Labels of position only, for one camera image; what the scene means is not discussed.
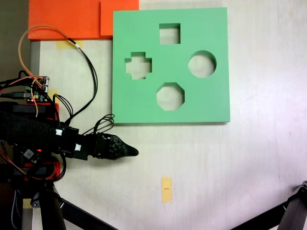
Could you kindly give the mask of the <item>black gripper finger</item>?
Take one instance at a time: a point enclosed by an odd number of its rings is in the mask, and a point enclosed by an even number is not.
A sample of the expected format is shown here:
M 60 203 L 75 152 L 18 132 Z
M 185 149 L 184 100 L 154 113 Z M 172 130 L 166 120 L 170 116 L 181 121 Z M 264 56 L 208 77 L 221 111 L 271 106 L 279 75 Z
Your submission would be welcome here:
M 138 156 L 136 148 L 126 144 L 119 137 L 112 135 L 109 142 L 109 159 L 118 160 L 124 157 Z

